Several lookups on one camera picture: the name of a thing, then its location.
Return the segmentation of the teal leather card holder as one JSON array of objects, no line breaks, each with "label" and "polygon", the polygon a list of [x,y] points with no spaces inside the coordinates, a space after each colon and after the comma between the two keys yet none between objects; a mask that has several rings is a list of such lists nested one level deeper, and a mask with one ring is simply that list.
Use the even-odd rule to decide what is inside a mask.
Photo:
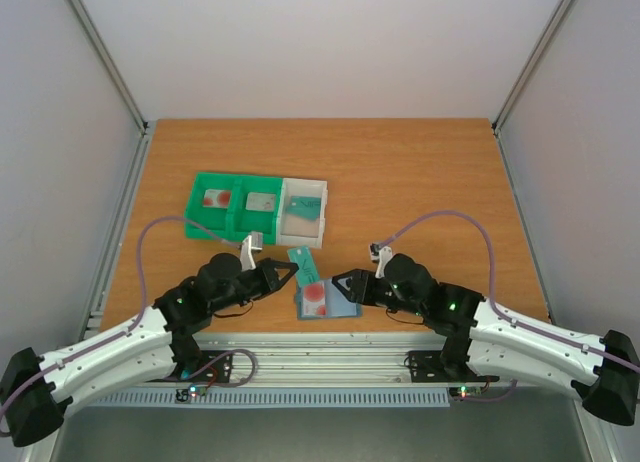
[{"label": "teal leather card holder", "polygon": [[306,318],[300,317],[299,300],[301,289],[296,287],[294,295],[294,303],[296,305],[297,317],[299,320],[314,319],[337,319],[337,318],[357,318],[362,314],[362,309],[356,304],[347,301],[342,294],[334,287],[330,279],[321,280],[325,285],[327,315],[324,318]]}]

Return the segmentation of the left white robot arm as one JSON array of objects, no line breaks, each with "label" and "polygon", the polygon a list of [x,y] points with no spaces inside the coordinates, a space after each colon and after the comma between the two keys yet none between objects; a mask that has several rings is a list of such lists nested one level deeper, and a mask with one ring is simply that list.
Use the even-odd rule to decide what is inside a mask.
[{"label": "left white robot arm", "polygon": [[131,320],[74,345],[38,355],[14,354],[1,378],[1,434],[34,444],[89,403],[140,383],[195,377],[204,359],[194,336],[214,316],[281,290],[297,264],[265,258],[245,268],[215,255]]}]

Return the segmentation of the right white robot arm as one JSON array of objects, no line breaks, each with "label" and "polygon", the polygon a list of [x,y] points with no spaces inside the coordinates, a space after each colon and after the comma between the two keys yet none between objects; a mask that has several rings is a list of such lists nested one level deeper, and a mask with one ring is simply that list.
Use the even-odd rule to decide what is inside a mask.
[{"label": "right white robot arm", "polygon": [[619,426],[636,419],[639,357],[625,334],[584,334],[532,319],[489,297],[439,282],[404,254],[381,256],[374,271],[332,278],[351,303],[417,315],[443,337],[440,363],[462,382],[498,377],[555,389],[591,415]]}]

